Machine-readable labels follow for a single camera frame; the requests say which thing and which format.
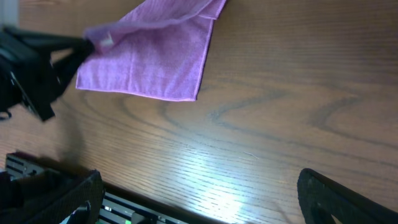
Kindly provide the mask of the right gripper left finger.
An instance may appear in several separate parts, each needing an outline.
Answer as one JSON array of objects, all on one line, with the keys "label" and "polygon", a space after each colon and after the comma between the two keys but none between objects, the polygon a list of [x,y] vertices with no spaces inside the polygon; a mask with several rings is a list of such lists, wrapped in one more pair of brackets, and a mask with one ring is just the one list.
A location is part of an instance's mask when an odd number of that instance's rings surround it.
[{"label": "right gripper left finger", "polygon": [[22,223],[96,223],[104,186],[97,170],[70,178],[47,170],[23,180],[28,201],[22,211]]}]

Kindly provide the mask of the purple microfiber cloth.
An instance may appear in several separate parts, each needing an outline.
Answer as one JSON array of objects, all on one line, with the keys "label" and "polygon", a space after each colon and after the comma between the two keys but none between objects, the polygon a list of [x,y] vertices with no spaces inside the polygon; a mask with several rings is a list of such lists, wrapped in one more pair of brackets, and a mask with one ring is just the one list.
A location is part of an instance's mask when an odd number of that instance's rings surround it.
[{"label": "purple microfiber cloth", "polygon": [[95,52],[79,67],[79,90],[195,101],[226,0],[144,1],[121,20],[90,27]]}]

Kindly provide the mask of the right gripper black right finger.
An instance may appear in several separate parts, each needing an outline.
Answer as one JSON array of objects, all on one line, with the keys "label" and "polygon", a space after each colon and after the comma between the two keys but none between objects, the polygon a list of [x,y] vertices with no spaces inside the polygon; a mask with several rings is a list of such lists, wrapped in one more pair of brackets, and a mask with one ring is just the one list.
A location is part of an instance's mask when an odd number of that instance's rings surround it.
[{"label": "right gripper black right finger", "polygon": [[297,181],[298,202],[306,224],[372,223],[395,224],[390,210],[320,173],[305,168]]}]

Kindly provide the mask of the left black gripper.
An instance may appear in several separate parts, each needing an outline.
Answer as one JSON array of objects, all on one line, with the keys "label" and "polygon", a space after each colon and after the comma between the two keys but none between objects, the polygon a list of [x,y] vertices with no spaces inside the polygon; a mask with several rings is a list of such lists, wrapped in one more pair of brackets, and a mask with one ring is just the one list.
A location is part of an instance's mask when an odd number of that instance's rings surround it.
[{"label": "left black gripper", "polygon": [[42,121],[54,117],[51,103],[94,49],[87,39],[3,27],[2,109],[22,104]]}]

